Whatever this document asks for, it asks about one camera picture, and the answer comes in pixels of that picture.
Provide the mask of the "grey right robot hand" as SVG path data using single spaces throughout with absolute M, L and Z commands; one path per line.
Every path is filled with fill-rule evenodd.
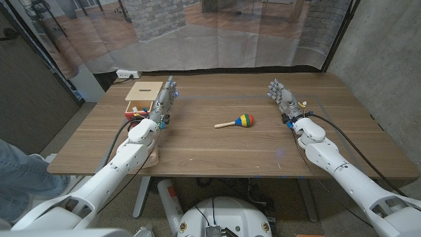
M 273 99 L 282 114 L 282 122 L 293 125 L 299 119 L 305 117 L 307 102 L 298 102 L 295 96 L 281 82 L 274 79 L 268 86 L 267 96 Z

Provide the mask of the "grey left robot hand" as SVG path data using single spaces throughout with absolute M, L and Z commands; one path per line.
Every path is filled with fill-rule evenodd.
M 173 81 L 173 76 L 169 76 L 153 103 L 149 119 L 156 122 L 160 128 L 163 128 L 164 124 L 169 123 L 170 110 L 177 97 L 176 83 Z

